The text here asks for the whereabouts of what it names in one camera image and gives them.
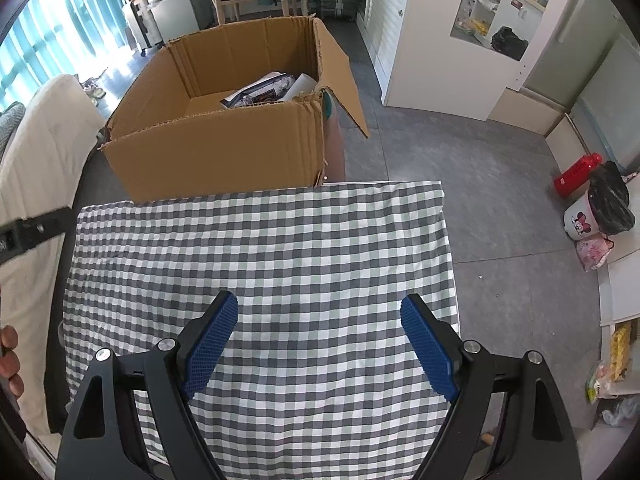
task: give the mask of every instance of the cardboard box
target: cardboard box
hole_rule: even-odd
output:
[[[220,104],[272,71],[306,73],[318,86],[290,102]],[[107,122],[111,140],[103,150],[137,203],[314,186],[326,152],[336,151],[325,150],[324,91],[368,136],[349,59],[321,20],[267,18],[202,30],[149,61]]]

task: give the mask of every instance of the minnie mouse bucket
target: minnie mouse bucket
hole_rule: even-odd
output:
[[[564,212],[564,230],[574,240],[582,240],[600,232],[587,195],[588,191]]]

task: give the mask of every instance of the sofa cushion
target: sofa cushion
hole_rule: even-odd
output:
[[[15,102],[0,115],[0,161],[2,161],[4,150],[9,145],[9,139],[18,129],[25,111],[26,108],[22,103]]]

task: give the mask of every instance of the red thermos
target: red thermos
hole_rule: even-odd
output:
[[[589,179],[590,171],[602,162],[602,156],[598,153],[583,155],[572,167],[554,180],[554,186],[558,195],[567,198]]]

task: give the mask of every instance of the screw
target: screw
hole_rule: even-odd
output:
[[[111,350],[108,348],[100,348],[95,353],[95,358],[98,359],[98,361],[106,361],[109,357],[111,357]]]
[[[462,344],[462,348],[465,349],[465,352],[469,352],[470,354],[477,354],[482,347],[480,346],[480,343],[478,341],[469,339]]]
[[[529,359],[529,361],[535,365],[539,365],[543,360],[542,354],[540,352],[536,352],[535,350],[527,354],[527,359]]]
[[[158,343],[158,349],[162,350],[163,352],[168,352],[174,346],[175,346],[175,341],[170,337],[166,339],[162,339],[162,341]]]

